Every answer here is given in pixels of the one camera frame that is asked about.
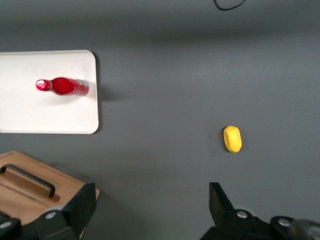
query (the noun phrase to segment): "bottle cap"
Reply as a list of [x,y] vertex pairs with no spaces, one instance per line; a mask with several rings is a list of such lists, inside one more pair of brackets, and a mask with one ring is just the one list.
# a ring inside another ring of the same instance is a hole
[[36,81],[35,86],[41,91],[50,91],[52,89],[52,82],[49,80],[40,79]]

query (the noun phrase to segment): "yellow object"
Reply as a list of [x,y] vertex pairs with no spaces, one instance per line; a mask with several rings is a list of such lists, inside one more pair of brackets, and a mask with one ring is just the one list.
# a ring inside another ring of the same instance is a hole
[[236,126],[227,126],[223,130],[224,144],[231,153],[237,153],[242,147],[240,130]]

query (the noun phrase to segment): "red bottle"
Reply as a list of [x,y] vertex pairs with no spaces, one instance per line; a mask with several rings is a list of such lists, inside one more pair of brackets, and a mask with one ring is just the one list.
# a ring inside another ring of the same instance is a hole
[[58,95],[84,96],[89,92],[86,81],[66,77],[57,77],[53,80],[40,79],[36,81],[35,86],[41,91],[52,91]]

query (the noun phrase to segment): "gray table surface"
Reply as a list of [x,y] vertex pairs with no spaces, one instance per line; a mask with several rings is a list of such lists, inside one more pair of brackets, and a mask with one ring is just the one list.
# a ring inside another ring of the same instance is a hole
[[319,43],[318,0],[0,1],[1,52],[95,53],[100,117],[92,135],[0,134],[0,152],[96,183],[84,240],[200,239],[209,182],[264,221],[320,221]]

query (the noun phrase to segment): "white tray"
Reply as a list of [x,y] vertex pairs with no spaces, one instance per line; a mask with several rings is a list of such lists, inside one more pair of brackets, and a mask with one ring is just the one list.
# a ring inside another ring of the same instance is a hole
[[[86,96],[36,88],[38,79],[86,80]],[[0,132],[92,134],[99,125],[96,59],[88,50],[0,53]]]

